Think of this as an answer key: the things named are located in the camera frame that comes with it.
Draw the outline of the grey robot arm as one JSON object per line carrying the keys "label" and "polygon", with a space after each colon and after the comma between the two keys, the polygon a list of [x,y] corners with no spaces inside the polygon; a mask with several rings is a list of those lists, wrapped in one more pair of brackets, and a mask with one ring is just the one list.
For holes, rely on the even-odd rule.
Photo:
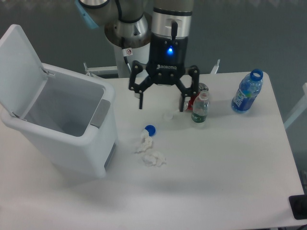
{"label": "grey robot arm", "polygon": [[78,0],[76,6],[92,29],[103,27],[114,48],[118,76],[129,79],[139,99],[153,84],[180,90],[180,111],[199,86],[197,66],[186,67],[185,56],[194,2],[156,0],[153,13],[141,0]]}

